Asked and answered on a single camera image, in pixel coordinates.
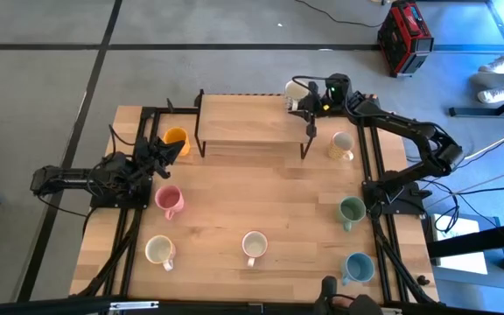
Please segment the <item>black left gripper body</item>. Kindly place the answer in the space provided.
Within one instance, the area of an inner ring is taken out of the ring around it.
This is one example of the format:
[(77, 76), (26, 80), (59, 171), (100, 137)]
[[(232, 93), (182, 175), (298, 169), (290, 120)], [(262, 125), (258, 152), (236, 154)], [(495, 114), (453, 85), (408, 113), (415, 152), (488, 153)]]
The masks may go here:
[(141, 173), (149, 176), (156, 173), (162, 179), (168, 179), (171, 173), (166, 170), (167, 165), (166, 146), (159, 137), (139, 137), (136, 140), (136, 166)]

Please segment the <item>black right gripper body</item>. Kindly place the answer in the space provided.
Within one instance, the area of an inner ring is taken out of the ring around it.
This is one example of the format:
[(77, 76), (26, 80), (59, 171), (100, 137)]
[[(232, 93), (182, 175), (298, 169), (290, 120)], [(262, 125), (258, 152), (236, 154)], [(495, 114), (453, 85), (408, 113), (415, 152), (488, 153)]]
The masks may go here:
[(334, 73), (324, 79), (325, 92), (319, 93), (319, 86), (313, 81), (308, 82), (309, 102), (307, 106), (309, 114), (309, 125), (307, 135), (316, 136), (316, 119), (327, 116), (343, 116), (346, 113), (345, 107), (349, 94), (351, 93), (350, 78), (343, 73)]

